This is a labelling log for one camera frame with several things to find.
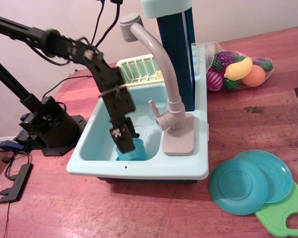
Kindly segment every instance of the yellow banana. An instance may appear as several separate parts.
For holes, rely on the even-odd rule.
[[[241,62],[230,64],[225,71],[224,77],[232,81],[242,79],[250,73],[253,67],[251,58],[245,58]]]

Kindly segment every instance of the navy blue panel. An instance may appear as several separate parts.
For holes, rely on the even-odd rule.
[[[185,13],[185,20],[186,20],[186,25],[187,25],[187,36],[188,36],[189,51],[190,51],[190,63],[191,63],[191,75],[192,75],[192,87],[193,87],[193,103],[194,103],[195,102],[195,76],[194,76],[194,65],[193,65],[191,44],[195,42],[195,36],[194,36],[192,8],[186,10],[184,13]]]
[[[157,18],[162,45],[167,51],[175,73],[185,111],[194,111],[191,82],[182,13]]]

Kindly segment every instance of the mesh bag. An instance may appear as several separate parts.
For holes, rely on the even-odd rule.
[[[273,62],[268,58],[226,51],[216,42],[194,43],[192,47],[195,51],[201,48],[204,48],[207,88],[210,91],[257,87],[274,71]]]

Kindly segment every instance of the toy orange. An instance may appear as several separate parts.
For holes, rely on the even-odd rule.
[[[242,78],[244,84],[249,87],[257,87],[265,81],[265,71],[258,65],[253,65],[250,73]]]

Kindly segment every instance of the wooden table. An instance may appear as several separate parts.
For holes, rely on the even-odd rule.
[[[272,76],[258,88],[208,93],[210,172],[221,162],[249,149],[279,156],[298,183],[298,27],[222,42],[226,50],[274,62]],[[87,74],[86,70],[79,75]],[[70,115],[89,118],[97,102],[93,79],[71,79],[56,95]],[[247,107],[260,107],[252,113]],[[211,199],[208,181],[194,185],[113,184],[66,172],[71,152],[43,157],[31,152],[34,169],[20,202],[10,206],[11,238],[267,238],[253,215],[234,216]],[[13,168],[18,170],[16,161]],[[4,175],[0,190],[11,186]],[[0,238],[7,204],[0,204]],[[298,217],[290,219],[298,227]]]

